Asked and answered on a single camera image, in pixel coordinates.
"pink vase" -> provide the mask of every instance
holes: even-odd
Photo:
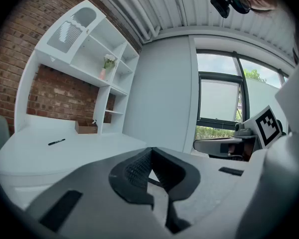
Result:
[[[104,68],[102,68],[102,71],[100,73],[100,79],[101,80],[105,80],[105,73],[106,73],[106,70]]]

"small black and white object on box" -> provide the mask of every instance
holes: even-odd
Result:
[[[281,129],[270,106],[244,122],[259,138],[262,148],[270,147],[281,135]]]

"black pen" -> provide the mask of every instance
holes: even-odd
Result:
[[[58,143],[58,142],[61,142],[61,141],[64,141],[64,140],[65,140],[65,139],[58,140],[58,141],[54,141],[54,142],[49,143],[48,145],[53,145],[53,144],[55,144],[55,143]]]

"window frame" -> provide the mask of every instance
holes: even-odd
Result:
[[[289,75],[284,73],[281,69],[277,69],[267,63],[259,61],[258,59],[254,59],[245,55],[240,55],[236,51],[228,52],[228,51],[220,51],[220,50],[196,49],[196,54],[213,54],[213,55],[232,57],[238,74],[238,75],[232,75],[232,74],[216,73],[216,72],[198,72],[199,96],[198,96],[198,112],[197,112],[197,122],[196,122],[196,125],[198,126],[235,130],[235,125],[237,123],[236,121],[200,117],[201,80],[215,80],[215,81],[238,83],[240,85],[241,96],[242,96],[242,114],[243,114],[242,122],[245,122],[250,118],[250,105],[249,105],[249,93],[248,93],[247,81],[245,78],[244,69],[241,65],[240,59],[244,59],[259,64],[261,66],[264,66],[278,73],[281,86],[285,82],[284,77],[289,77]]]

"brown box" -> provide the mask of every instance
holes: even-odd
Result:
[[[98,127],[96,124],[87,123],[86,121],[84,123],[79,123],[78,121],[75,121],[75,130],[79,134],[84,134],[84,133],[97,133],[98,132]]]

